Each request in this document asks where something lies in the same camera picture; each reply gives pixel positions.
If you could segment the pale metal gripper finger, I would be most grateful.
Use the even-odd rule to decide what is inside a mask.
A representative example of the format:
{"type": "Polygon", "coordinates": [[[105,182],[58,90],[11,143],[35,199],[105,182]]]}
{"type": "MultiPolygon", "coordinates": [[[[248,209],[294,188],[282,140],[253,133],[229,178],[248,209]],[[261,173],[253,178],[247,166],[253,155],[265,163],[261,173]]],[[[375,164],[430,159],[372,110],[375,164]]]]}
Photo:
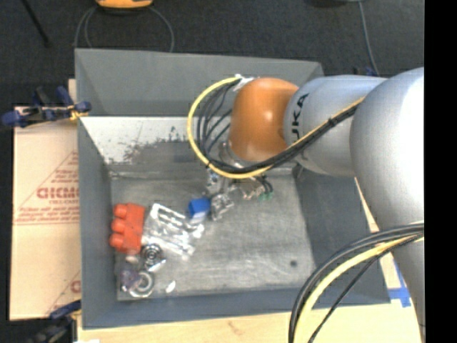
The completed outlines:
{"type": "Polygon", "coordinates": [[[213,170],[206,170],[205,190],[208,196],[220,194],[223,189],[224,178],[213,170]]]}
{"type": "Polygon", "coordinates": [[[234,202],[227,194],[217,194],[211,198],[211,220],[217,221],[222,215],[234,206],[234,202]]]}

